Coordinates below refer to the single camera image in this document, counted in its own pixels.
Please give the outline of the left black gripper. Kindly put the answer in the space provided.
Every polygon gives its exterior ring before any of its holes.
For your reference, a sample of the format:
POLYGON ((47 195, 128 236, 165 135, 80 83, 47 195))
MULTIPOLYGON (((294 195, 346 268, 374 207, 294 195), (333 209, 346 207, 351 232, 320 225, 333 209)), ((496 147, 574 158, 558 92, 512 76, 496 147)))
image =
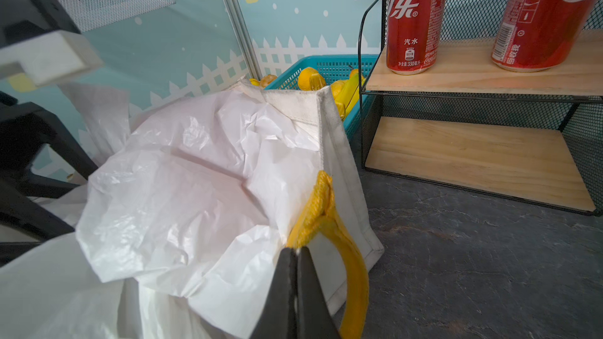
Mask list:
MULTIPOLYGON (((1 0, 1 48, 54 31, 82 35, 58 0, 1 0)), ((41 106, 1 95, 1 224, 33 238, 3 242, 7 264, 42 242, 74 231, 35 199, 57 199, 75 189, 68 182, 35 174, 32 165, 45 146, 83 177, 97 169, 58 117, 41 106)))

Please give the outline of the white plastic grocery bag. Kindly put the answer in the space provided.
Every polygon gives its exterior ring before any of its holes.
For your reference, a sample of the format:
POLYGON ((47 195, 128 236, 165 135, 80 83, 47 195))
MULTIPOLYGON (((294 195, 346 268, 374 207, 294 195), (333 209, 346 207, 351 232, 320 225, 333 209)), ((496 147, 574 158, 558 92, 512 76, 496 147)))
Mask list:
POLYGON ((242 83, 136 127, 127 93, 62 90, 105 161, 81 213, 53 204, 75 231, 2 269, 1 336, 249 337, 320 168, 316 135, 242 83))

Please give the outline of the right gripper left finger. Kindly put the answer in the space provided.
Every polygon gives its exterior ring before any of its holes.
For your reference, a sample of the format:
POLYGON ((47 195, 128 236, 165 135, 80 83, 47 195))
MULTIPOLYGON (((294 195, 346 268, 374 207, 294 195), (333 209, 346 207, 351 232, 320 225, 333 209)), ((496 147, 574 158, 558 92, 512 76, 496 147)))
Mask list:
POLYGON ((284 248, 279 255, 262 314, 251 339, 297 337, 297 255, 284 248))

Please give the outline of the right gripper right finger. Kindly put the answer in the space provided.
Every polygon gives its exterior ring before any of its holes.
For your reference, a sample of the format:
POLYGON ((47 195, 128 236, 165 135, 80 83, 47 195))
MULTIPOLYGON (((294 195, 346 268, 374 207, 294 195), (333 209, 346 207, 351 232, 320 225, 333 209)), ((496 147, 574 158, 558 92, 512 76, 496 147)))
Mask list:
POLYGON ((339 339, 307 247, 297 253, 297 338, 339 339))

